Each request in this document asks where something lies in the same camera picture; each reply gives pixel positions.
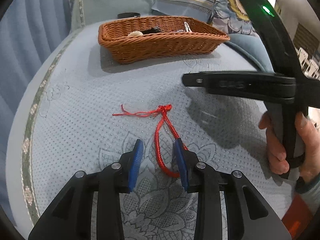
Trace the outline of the right forearm blue sleeve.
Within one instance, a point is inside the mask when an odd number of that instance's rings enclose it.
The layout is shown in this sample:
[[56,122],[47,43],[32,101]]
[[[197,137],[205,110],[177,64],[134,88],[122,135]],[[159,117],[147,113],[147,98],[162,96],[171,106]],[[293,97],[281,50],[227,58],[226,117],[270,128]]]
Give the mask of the right forearm blue sleeve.
[[319,174],[315,176],[310,182],[306,183],[302,177],[297,180],[295,191],[300,195],[302,200],[306,203],[309,210],[313,215],[319,209],[320,203],[320,185],[319,185]]

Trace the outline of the right human hand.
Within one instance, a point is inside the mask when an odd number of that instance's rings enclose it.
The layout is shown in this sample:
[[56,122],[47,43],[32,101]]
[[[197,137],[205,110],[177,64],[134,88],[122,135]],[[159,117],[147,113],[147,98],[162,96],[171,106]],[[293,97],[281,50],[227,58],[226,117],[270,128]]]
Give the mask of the right human hand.
[[[296,114],[295,126],[305,144],[304,163],[299,167],[300,176],[305,183],[309,183],[319,174],[319,131],[301,112]],[[267,112],[262,115],[259,128],[266,130],[266,149],[270,170],[278,175],[285,174],[290,168],[286,161],[286,151],[274,133],[272,121]]]

